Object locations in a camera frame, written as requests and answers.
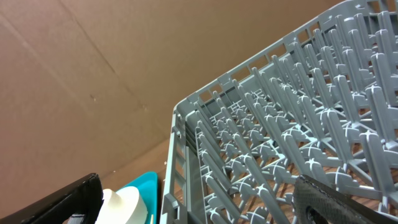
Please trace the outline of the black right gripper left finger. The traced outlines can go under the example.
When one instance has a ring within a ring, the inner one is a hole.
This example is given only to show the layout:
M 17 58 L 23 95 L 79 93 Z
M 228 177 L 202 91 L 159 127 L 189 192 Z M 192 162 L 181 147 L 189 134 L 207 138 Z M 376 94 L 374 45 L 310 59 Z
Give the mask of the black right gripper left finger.
M 1 223 L 95 223 L 103 204 L 100 177 L 90 173 L 11 215 Z

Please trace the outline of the white plastic cup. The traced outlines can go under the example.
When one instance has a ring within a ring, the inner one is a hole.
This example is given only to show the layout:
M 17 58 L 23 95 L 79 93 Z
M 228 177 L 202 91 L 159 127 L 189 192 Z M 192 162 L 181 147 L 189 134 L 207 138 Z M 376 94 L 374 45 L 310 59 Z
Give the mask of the white plastic cup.
M 103 204 L 96 224 L 144 224 L 148 215 L 147 207 L 133 186 L 124 187 L 117 192 L 103 190 Z

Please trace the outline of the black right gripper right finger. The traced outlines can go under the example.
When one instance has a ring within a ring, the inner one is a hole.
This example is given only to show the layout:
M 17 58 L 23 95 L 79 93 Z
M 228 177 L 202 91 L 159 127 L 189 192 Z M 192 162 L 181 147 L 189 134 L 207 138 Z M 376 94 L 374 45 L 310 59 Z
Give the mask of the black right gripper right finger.
M 293 206 L 299 224 L 397 224 L 307 175 L 296 178 Z

